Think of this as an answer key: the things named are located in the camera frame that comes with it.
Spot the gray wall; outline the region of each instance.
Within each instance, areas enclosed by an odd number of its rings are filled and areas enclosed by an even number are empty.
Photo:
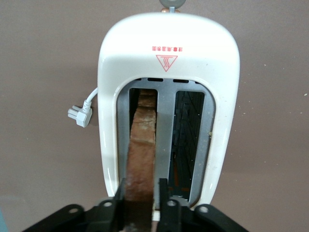
[[[158,0],[0,1],[0,208],[20,231],[106,190],[97,101],[83,129],[67,110],[96,87],[108,29]],[[309,1],[188,0],[240,51],[238,102],[212,204],[252,232],[309,227]]]

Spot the white power cord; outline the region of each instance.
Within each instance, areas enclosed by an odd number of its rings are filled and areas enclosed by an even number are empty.
[[[91,100],[97,95],[98,87],[95,88],[92,93],[88,96],[88,98],[84,101],[83,107],[79,108],[77,106],[73,106],[68,110],[68,117],[76,120],[76,124],[81,127],[86,127],[90,121],[92,116]]]

